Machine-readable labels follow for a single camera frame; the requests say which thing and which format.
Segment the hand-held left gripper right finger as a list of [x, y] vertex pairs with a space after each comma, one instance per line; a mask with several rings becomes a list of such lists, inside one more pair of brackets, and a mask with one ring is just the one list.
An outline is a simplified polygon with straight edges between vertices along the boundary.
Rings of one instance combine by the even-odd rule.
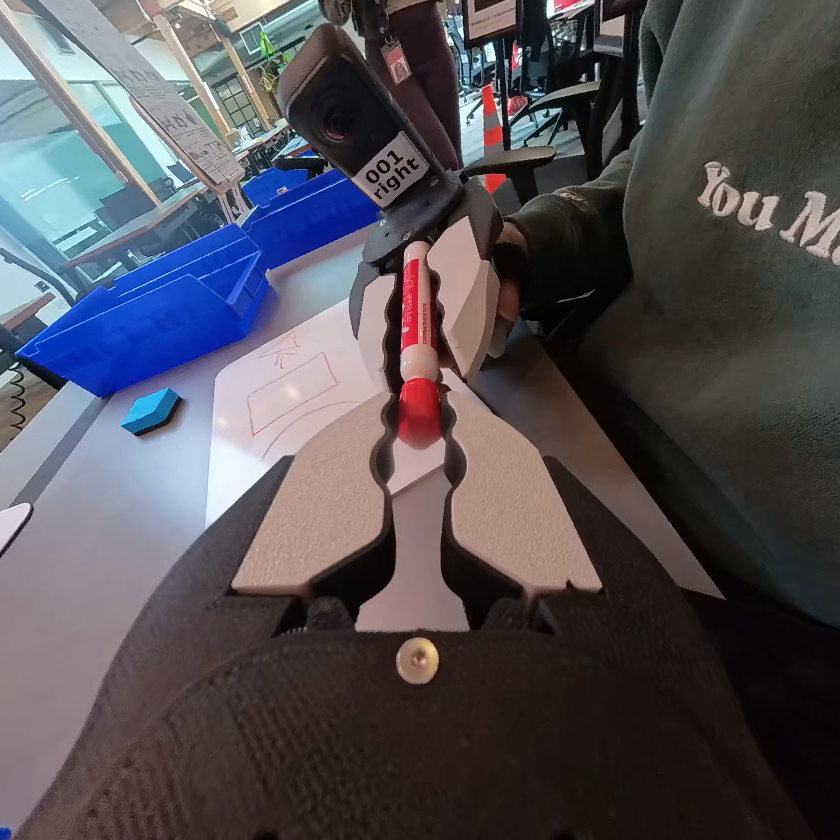
[[448, 451], [463, 460], [449, 501], [455, 547], [528, 599], [602, 581], [538, 449], [516, 428], [458, 392]]

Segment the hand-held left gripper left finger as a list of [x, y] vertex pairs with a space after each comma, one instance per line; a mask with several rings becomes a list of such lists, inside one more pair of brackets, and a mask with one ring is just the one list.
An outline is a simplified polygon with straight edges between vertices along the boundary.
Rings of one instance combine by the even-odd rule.
[[299, 449], [234, 575], [234, 592], [339, 597], [341, 574], [391, 529], [376, 458], [390, 441], [393, 400], [373, 395]]

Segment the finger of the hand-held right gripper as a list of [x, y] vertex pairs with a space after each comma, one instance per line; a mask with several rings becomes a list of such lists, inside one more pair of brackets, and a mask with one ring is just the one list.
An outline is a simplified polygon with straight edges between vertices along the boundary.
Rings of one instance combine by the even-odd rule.
[[468, 218], [447, 228], [428, 251], [435, 274], [440, 334], [459, 377], [472, 382], [494, 333], [500, 283], [490, 261], [480, 256]]
[[399, 356], [400, 277], [377, 277], [365, 289], [357, 333], [360, 356], [372, 382], [395, 382]]

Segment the red dry erase marker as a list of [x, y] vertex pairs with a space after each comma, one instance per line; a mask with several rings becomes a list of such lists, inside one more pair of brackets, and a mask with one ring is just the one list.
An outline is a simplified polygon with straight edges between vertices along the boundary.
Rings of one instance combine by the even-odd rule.
[[403, 256], [400, 372], [405, 383], [437, 382], [439, 377], [437, 308], [427, 265], [430, 249], [428, 242], [416, 241]]

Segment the white whiteboard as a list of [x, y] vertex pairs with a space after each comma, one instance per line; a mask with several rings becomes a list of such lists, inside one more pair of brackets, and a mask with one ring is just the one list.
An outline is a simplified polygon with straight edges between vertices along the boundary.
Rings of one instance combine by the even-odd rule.
[[[346, 302], [305, 321], [222, 369], [213, 395], [206, 519], [214, 523], [282, 456], [378, 389], [352, 334]], [[360, 608], [357, 628], [401, 632], [468, 629], [440, 570], [449, 483], [445, 442], [415, 450], [396, 440], [388, 482], [395, 514], [395, 572]]]

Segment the red marker cap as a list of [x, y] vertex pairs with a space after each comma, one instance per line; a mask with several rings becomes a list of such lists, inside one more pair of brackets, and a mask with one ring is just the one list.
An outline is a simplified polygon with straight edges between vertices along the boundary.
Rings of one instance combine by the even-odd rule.
[[397, 436], [408, 447], [422, 450], [441, 438], [440, 394], [435, 382], [416, 377], [402, 386]]

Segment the blue whiteboard eraser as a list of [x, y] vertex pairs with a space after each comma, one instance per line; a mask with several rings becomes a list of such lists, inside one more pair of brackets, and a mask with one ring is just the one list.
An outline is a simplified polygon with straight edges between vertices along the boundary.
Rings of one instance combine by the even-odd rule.
[[167, 425], [181, 403], [182, 398], [169, 387], [141, 396], [133, 402], [120, 427], [135, 437], [144, 436]]

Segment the blue plastic bin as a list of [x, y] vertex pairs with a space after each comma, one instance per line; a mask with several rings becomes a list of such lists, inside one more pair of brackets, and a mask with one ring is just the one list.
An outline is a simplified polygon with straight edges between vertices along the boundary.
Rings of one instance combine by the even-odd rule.
[[330, 170], [256, 206], [242, 224], [260, 248], [267, 273], [374, 224], [379, 208], [337, 170]]
[[255, 206], [267, 207], [278, 198], [308, 180], [308, 171], [281, 171], [271, 168], [241, 185], [242, 193]]
[[91, 291], [17, 357], [109, 396], [247, 337], [268, 286], [261, 249], [229, 224]]

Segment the person's right forearm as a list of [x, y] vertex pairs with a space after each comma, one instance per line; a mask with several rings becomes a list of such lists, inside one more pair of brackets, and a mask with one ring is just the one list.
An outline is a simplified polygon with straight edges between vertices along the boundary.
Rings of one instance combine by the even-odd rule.
[[561, 300], [629, 277], [624, 202], [641, 138], [594, 180], [538, 195], [505, 217], [528, 244], [530, 273], [520, 317], [540, 319]]

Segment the orange traffic cone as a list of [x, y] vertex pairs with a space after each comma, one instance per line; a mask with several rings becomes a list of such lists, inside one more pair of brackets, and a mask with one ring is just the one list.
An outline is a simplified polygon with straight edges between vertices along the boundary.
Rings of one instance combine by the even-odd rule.
[[[504, 151], [499, 108], [493, 93], [491, 85], [485, 85], [481, 90], [484, 117], [484, 158], [482, 160], [497, 156]], [[482, 177], [485, 188], [491, 194], [506, 180], [506, 176], [494, 172], [487, 172]]]

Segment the white sign board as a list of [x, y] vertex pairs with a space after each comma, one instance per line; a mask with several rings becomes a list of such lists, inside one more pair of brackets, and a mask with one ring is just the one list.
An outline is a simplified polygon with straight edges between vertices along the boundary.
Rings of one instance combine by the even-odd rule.
[[226, 143], [93, 2], [41, 5], [129, 93], [143, 119], [201, 181], [216, 192], [240, 183], [245, 172]]

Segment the wooden background desk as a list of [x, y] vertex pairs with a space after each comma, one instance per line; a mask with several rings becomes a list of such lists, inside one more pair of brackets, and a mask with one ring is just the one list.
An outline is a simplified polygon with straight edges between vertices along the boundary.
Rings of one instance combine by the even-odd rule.
[[118, 227], [117, 230], [111, 232], [95, 245], [83, 249], [77, 256], [63, 263], [56, 271], [75, 269], [108, 255], [114, 250], [126, 254], [129, 242], [159, 228], [193, 199], [206, 192], [208, 192], [208, 187], [200, 182], [186, 185], [183, 189], [175, 192], [174, 195], [166, 198], [161, 205]]

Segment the white stand with base plate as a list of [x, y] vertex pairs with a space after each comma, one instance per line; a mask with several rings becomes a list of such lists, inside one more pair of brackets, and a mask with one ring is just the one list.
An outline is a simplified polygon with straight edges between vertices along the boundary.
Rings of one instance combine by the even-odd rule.
[[18, 534], [31, 518], [34, 506], [29, 502], [21, 502], [12, 507], [1, 510], [1, 556], [15, 541]]

